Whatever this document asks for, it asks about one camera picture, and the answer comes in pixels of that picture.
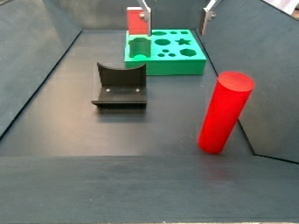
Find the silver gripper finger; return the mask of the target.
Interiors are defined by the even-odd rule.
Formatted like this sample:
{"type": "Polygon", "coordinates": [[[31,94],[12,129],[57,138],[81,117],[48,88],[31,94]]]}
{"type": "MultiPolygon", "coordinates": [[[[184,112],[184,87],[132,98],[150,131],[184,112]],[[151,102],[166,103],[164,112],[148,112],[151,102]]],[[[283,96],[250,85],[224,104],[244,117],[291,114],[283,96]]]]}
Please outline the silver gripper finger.
{"type": "Polygon", "coordinates": [[[212,18],[216,17],[212,9],[216,7],[219,0],[210,0],[207,6],[202,9],[202,25],[200,25],[200,34],[204,35],[207,31],[207,24],[212,18]]]}
{"type": "Polygon", "coordinates": [[[152,11],[146,3],[146,0],[136,0],[136,1],[143,10],[143,12],[140,13],[140,18],[147,23],[147,35],[151,36],[152,35],[152,11]]]}

